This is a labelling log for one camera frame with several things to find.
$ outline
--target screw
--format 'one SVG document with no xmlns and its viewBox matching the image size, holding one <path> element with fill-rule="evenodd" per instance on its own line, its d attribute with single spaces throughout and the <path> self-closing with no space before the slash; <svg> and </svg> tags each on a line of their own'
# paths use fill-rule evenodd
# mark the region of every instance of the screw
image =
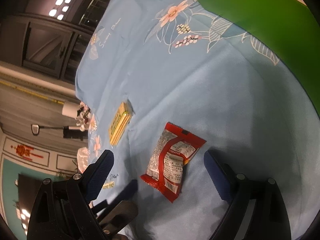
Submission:
<svg viewBox="0 0 320 240">
<path fill-rule="evenodd" d="M 44 179 L 43 180 L 43 184 L 49 184 L 50 183 L 50 181 L 51 181 L 51 179 L 49 179 L 49 178 L 46 178 L 46 179 Z"/>
<path fill-rule="evenodd" d="M 276 183 L 276 181 L 273 178 L 268 179 L 268 182 L 272 185 Z"/>
<path fill-rule="evenodd" d="M 80 173 L 76 173 L 75 175 L 73 175 L 73 179 L 77 180 L 77 179 L 81 179 L 82 175 Z"/>
<path fill-rule="evenodd" d="M 244 176 L 242 173 L 238 173 L 238 174 L 237 174 L 237 178 L 238 178 L 239 180 L 244 180 L 244 179 L 245 179 L 245 176 Z"/>
</svg>

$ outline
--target window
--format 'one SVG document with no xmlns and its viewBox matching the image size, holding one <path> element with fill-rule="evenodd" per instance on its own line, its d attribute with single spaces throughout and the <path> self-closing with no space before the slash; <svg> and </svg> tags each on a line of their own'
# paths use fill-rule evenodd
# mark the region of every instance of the window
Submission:
<svg viewBox="0 0 320 240">
<path fill-rule="evenodd" d="M 30 24 L 26 35 L 23 67 L 59 78 L 72 33 Z"/>
<path fill-rule="evenodd" d="M 79 25 L 95 29 L 98 26 L 110 0 L 92 0 L 84 12 Z"/>
<path fill-rule="evenodd" d="M 89 41 L 89 36 L 78 35 L 78 37 L 76 38 L 75 44 L 71 50 L 71 54 L 67 62 L 67 66 L 64 73 L 62 73 L 62 76 L 64 77 L 63 79 L 65 79 L 66 81 L 69 81 L 71 83 L 75 82 L 78 65 L 82 59 L 85 49 L 89 44 Z"/>
</svg>

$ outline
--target green panel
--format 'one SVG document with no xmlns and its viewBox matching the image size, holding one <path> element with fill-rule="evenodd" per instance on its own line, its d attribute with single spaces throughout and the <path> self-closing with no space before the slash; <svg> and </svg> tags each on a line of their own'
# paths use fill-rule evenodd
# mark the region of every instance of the green panel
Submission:
<svg viewBox="0 0 320 240">
<path fill-rule="evenodd" d="M 7 159 L 4 159 L 2 169 L 2 198 L 5 215 L 9 228 L 18 238 L 18 240 L 26 240 L 27 237 L 24 233 L 24 230 L 22 229 L 21 220 L 17 218 L 16 208 L 13 206 L 14 201 L 18 201 L 18 187 L 15 185 L 14 181 L 18 179 L 19 173 L 39 180 L 43 180 L 45 178 L 51 178 L 52 180 L 54 180 L 54 176 L 28 169 Z"/>
<path fill-rule="evenodd" d="M 320 113 L 320 27 L 297 0 L 198 0 L 242 27 L 289 67 Z"/>
</svg>

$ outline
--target light blue tablecloth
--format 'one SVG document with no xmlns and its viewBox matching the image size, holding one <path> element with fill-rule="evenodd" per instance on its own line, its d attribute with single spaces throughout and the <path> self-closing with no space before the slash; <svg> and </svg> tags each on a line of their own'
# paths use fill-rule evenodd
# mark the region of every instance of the light blue tablecloth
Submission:
<svg viewBox="0 0 320 240">
<path fill-rule="evenodd" d="M 203 165 L 210 147 L 236 172 L 276 179 L 292 239 L 320 208 L 320 125 L 308 96 L 270 49 L 196 0 L 111 0 L 77 71 L 76 94 L 97 122 L 90 162 L 104 149 L 115 155 L 114 187 L 96 203 L 138 179 L 139 215 L 124 230 L 133 239 L 211 236 L 227 204 Z M 112 149 L 108 128 L 127 99 L 134 116 Z M 166 122 L 207 141 L 173 204 L 139 178 Z"/>
</svg>

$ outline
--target pink flower print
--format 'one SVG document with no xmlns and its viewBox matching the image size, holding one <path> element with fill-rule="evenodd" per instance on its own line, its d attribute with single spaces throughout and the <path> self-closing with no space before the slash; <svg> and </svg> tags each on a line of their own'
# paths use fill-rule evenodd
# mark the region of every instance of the pink flower print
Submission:
<svg viewBox="0 0 320 240">
<path fill-rule="evenodd" d="M 198 40 L 201 39 L 201 36 L 199 35 L 189 35 L 185 36 L 183 40 L 177 41 L 175 48 L 181 47 L 181 46 L 188 46 L 191 43 L 197 43 Z"/>
<path fill-rule="evenodd" d="M 162 22 L 161 27 L 165 26 L 167 22 L 172 22 L 177 17 L 179 12 L 187 8 L 189 5 L 185 4 L 186 2 L 187 0 L 184 0 L 178 6 L 170 7 L 170 9 L 168 10 L 168 13 L 159 20 L 160 22 Z"/>
<path fill-rule="evenodd" d="M 80 107 L 83 107 L 85 112 L 89 110 L 89 107 L 82 101 L 80 102 Z"/>
<path fill-rule="evenodd" d="M 98 135 L 96 138 L 95 138 L 95 141 L 96 141 L 96 143 L 95 143 L 95 145 L 94 145 L 94 152 L 95 152 L 95 154 L 96 154 L 96 157 L 98 157 L 98 155 L 99 155 L 99 150 L 100 150 L 100 148 L 101 148 L 101 145 L 100 145 L 100 135 Z"/>
<path fill-rule="evenodd" d="M 97 39 L 97 33 L 95 33 L 94 35 L 92 35 L 92 37 L 91 37 L 91 39 L 90 39 L 90 44 L 91 44 L 91 46 L 96 43 L 96 39 Z"/>
<path fill-rule="evenodd" d="M 89 124 L 89 132 L 92 133 L 92 131 L 96 131 L 97 128 L 98 128 L 97 121 L 96 121 L 94 114 L 93 114 L 91 117 L 91 120 L 90 120 L 90 124 Z"/>
</svg>

